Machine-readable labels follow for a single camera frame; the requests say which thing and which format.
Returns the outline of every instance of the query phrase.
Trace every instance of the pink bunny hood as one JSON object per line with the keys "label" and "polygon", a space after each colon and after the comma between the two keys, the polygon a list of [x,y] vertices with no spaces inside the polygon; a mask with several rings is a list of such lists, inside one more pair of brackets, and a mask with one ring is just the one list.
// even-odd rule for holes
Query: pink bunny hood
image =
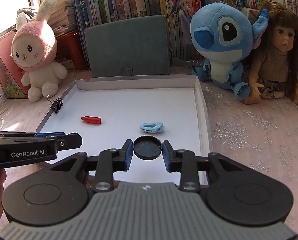
{"label": "pink bunny hood", "polygon": [[15,34],[12,45],[11,45],[11,52],[12,57],[15,57],[13,55],[13,44],[14,42],[23,35],[32,35],[34,37],[37,37],[38,40],[41,42],[44,55],[41,61],[31,67],[22,67],[19,65],[16,61],[15,63],[23,70],[25,71],[34,71],[38,70],[40,68],[43,68],[45,66],[48,66],[51,62],[54,61],[55,56],[57,54],[57,40],[55,39],[54,32],[51,29],[51,27],[47,24],[46,20],[42,21],[32,21],[24,24]]}

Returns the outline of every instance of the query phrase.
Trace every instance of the stitch plush ear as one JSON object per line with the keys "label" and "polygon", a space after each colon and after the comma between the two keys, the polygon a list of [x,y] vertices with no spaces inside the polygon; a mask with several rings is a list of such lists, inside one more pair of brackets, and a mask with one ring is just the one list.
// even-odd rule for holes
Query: stitch plush ear
{"label": "stitch plush ear", "polygon": [[191,35],[190,35],[191,18],[189,18],[183,10],[179,10],[179,19],[181,21],[180,23],[181,31],[183,32],[186,38],[191,40]]}
{"label": "stitch plush ear", "polygon": [[265,32],[269,21],[268,10],[263,9],[257,21],[252,25],[253,45],[252,49],[256,49],[260,45],[261,36]]}
{"label": "stitch plush ear", "polygon": [[17,31],[26,23],[27,23],[26,14],[24,12],[19,13],[19,15],[17,17],[17,21],[16,21]]}
{"label": "stitch plush ear", "polygon": [[36,14],[36,21],[48,21],[56,5],[57,0],[43,0],[40,4],[38,13]]}

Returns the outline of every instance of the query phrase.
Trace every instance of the stitch plush nose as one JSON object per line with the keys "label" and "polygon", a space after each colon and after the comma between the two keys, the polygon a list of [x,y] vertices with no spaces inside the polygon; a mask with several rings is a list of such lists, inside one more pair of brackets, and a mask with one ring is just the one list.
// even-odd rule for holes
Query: stitch plush nose
{"label": "stitch plush nose", "polygon": [[213,35],[209,31],[206,31],[206,30],[195,31],[194,39],[199,44],[199,46],[204,49],[210,49],[215,41]]}

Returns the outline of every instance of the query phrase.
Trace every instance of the doll eye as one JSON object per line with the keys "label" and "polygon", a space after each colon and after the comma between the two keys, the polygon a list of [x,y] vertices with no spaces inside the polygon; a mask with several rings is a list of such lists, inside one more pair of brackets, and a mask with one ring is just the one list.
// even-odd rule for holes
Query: doll eye
{"label": "doll eye", "polygon": [[228,16],[221,17],[218,22],[219,42],[223,46],[237,44],[242,39],[238,23]]}

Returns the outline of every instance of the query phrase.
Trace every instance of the doll face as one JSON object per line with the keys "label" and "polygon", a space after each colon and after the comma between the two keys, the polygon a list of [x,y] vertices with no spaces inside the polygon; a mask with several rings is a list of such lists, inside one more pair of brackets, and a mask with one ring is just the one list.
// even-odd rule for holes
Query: doll face
{"label": "doll face", "polygon": [[271,35],[271,43],[280,51],[287,52],[293,48],[294,37],[294,29],[275,26]]}
{"label": "doll face", "polygon": [[19,37],[13,44],[13,59],[23,68],[39,63],[43,55],[39,39],[29,34]]}

